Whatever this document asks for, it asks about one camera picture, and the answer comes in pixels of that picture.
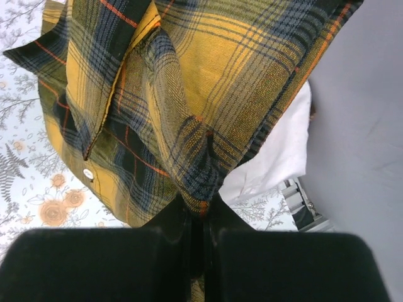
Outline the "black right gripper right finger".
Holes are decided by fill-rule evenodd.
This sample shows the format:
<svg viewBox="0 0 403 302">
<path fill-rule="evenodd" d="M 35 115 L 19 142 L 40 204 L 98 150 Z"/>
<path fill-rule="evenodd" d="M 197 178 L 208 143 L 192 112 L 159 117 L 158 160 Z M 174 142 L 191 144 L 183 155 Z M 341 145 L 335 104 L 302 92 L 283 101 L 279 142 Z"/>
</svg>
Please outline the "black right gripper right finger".
<svg viewBox="0 0 403 302">
<path fill-rule="evenodd" d="M 257 231 L 214 196 L 205 222 L 207 301 L 388 301 L 368 245 L 334 232 Z"/>
</svg>

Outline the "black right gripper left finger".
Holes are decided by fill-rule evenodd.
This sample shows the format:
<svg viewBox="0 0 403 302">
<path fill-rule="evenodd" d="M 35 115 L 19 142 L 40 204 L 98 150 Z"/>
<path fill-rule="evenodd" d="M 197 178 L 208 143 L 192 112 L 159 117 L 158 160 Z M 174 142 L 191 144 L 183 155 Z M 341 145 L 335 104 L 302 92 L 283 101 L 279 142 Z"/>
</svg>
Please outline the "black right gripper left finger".
<svg viewBox="0 0 403 302">
<path fill-rule="evenodd" d="M 2 301 L 189 301 L 190 217 L 175 198 L 139 228 L 36 228 L 1 264 Z"/>
</svg>

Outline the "yellow plaid long sleeve shirt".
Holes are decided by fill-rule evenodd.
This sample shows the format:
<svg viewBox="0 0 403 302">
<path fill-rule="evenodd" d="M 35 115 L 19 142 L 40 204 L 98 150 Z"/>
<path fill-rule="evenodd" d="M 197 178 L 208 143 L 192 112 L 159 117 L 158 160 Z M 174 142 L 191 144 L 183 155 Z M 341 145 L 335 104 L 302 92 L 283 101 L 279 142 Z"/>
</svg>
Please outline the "yellow plaid long sleeve shirt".
<svg viewBox="0 0 403 302">
<path fill-rule="evenodd" d="M 38 77 L 48 138 L 120 220 L 208 213 L 360 1 L 48 2 L 5 57 Z"/>
</svg>

